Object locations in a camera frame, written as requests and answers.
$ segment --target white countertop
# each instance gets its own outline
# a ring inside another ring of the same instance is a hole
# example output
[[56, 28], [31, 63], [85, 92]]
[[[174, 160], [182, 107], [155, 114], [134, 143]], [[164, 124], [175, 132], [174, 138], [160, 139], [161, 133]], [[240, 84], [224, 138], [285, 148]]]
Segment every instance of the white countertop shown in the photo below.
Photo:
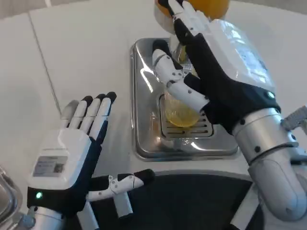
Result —
[[[95, 174], [199, 169], [247, 174], [239, 154], [231, 160], [144, 162], [131, 151], [130, 48], [143, 37], [168, 37], [154, 18], [151, 0], [91, 0], [30, 12], [46, 67], [61, 109], [85, 95], [115, 91], [103, 152]], [[307, 16], [275, 8], [232, 2], [226, 19], [256, 45], [277, 85], [283, 114], [307, 102], [305, 53]], [[26, 14], [0, 21], [0, 105], [6, 108], [1, 129], [5, 157], [0, 165], [9, 171], [26, 196], [26, 176], [43, 134], [59, 119], [47, 73]], [[306, 140], [302, 133], [298, 138]], [[301, 141], [307, 148], [307, 142]], [[290, 224], [270, 218], [278, 229]], [[305, 229], [303, 224], [296, 229]]]

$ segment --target green indicator light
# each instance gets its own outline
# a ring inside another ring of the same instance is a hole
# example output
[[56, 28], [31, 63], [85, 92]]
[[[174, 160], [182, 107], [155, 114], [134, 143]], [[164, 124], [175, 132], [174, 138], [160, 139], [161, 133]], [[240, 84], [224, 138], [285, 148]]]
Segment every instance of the green indicator light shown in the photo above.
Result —
[[42, 192], [38, 192], [38, 193], [36, 194], [36, 198], [37, 198], [37, 199], [43, 198], [43, 193], [42, 193]]

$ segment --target orange juice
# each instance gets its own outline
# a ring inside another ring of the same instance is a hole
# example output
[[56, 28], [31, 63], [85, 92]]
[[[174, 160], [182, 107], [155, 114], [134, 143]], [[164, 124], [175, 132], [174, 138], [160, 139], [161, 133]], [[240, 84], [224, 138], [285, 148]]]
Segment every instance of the orange juice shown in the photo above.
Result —
[[[223, 18], [228, 10], [230, 0], [188, 0], [194, 9], [202, 11], [207, 17], [210, 17], [212, 20], [216, 18]], [[155, 0], [159, 9], [165, 14], [168, 15], [168, 10], [161, 6], [158, 3], [158, 0]]]
[[175, 99], [167, 91], [164, 93], [165, 115], [170, 123], [178, 127], [191, 127], [200, 118], [200, 114], [183, 102]]

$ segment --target metal grate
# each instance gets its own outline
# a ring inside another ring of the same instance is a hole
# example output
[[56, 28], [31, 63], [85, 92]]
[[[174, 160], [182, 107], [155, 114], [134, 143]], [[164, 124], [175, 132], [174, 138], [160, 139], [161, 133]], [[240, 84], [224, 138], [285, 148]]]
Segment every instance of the metal grate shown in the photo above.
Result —
[[160, 97], [159, 106], [161, 117], [161, 132], [162, 135], [166, 137], [166, 139], [207, 138], [213, 135], [213, 126], [208, 121], [208, 118], [205, 114], [200, 116], [200, 119], [195, 125], [189, 128], [182, 128], [173, 125], [167, 120], [164, 112], [164, 95]]

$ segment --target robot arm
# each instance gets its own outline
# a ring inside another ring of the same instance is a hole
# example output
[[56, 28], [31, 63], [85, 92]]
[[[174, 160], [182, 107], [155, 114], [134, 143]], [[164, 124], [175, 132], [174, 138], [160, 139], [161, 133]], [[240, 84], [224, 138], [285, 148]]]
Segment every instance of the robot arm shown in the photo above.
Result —
[[116, 94], [71, 101], [64, 109], [61, 129], [48, 132], [28, 178], [27, 215], [11, 229], [59, 230], [63, 219], [78, 215], [83, 229], [99, 229], [90, 202], [113, 197], [125, 215], [127, 192], [154, 179], [152, 170], [92, 178]]
[[282, 123], [274, 84], [261, 57], [234, 25], [223, 20], [210, 23], [186, 1], [159, 3], [172, 15], [176, 35], [199, 79], [187, 73], [181, 79], [178, 63], [161, 44], [153, 46], [157, 77], [171, 95], [203, 110], [211, 123], [221, 124], [235, 137], [252, 180], [277, 218], [302, 218], [307, 210], [306, 174], [297, 175], [292, 162], [306, 161], [307, 155]]

